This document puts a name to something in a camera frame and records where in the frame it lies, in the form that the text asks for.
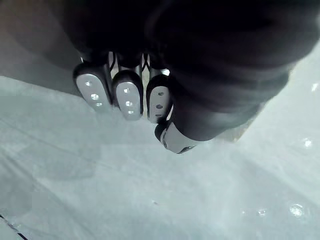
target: robotic hand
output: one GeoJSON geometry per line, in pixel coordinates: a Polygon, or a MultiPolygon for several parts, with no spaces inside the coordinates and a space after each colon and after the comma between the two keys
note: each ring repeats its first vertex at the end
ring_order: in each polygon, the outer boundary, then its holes
{"type": "Polygon", "coordinates": [[[96,111],[113,104],[139,120],[149,54],[147,117],[177,154],[248,121],[319,38],[319,1],[91,0],[66,9],[65,31],[83,59],[74,70],[83,98],[96,111]],[[119,69],[113,79],[109,52],[119,69]]]}

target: black cable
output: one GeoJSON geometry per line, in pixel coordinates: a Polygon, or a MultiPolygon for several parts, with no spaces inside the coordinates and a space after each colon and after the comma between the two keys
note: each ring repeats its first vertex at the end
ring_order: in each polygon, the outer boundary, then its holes
{"type": "Polygon", "coordinates": [[[111,66],[110,66],[110,72],[111,72],[111,70],[114,68],[114,66],[116,64],[116,53],[112,52],[112,56],[113,56],[113,60],[112,60],[111,66]]]}
{"type": "Polygon", "coordinates": [[[23,240],[28,240],[25,236],[23,236],[21,233],[18,233],[18,235],[23,239],[23,240]]]}

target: white surface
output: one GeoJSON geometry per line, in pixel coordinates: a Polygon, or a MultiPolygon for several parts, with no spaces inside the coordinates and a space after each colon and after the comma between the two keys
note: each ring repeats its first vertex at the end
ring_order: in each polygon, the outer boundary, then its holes
{"type": "Polygon", "coordinates": [[[0,239],[2,240],[22,240],[6,222],[0,218],[0,239]]]}
{"type": "Polygon", "coordinates": [[[320,239],[320,48],[238,143],[165,150],[146,119],[0,79],[0,210],[32,240],[320,239]]]}

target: gray floor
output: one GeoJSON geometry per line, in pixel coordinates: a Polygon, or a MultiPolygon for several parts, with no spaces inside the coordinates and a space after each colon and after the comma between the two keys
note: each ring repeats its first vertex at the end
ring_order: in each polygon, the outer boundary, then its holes
{"type": "Polygon", "coordinates": [[[32,240],[320,239],[320,46],[237,143],[166,151],[145,118],[0,78],[0,209],[32,240]]]}
{"type": "Polygon", "coordinates": [[[13,229],[11,229],[7,223],[0,218],[0,239],[4,240],[21,240],[22,238],[15,233],[13,229]]]}

